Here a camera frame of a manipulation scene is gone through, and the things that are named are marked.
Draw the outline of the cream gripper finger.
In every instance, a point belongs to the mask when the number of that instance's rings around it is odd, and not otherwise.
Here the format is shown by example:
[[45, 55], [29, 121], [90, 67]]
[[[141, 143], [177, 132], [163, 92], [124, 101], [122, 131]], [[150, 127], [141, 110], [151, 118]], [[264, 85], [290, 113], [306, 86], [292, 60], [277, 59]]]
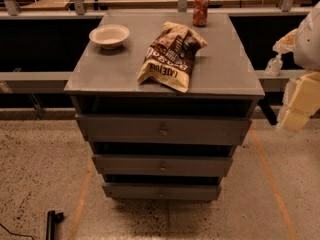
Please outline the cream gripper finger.
[[279, 125], [292, 132], [299, 131], [319, 109], [320, 73], [313, 72], [290, 79], [279, 111]]

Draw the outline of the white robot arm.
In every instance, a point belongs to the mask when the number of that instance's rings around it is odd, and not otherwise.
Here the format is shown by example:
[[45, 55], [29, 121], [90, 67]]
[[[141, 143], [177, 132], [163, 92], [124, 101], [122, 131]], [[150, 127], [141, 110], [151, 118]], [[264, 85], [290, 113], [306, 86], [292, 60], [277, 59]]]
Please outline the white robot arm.
[[307, 73], [286, 86], [284, 104], [278, 120], [281, 128], [297, 132], [320, 109], [320, 2], [273, 46], [275, 52], [293, 53], [294, 63]]

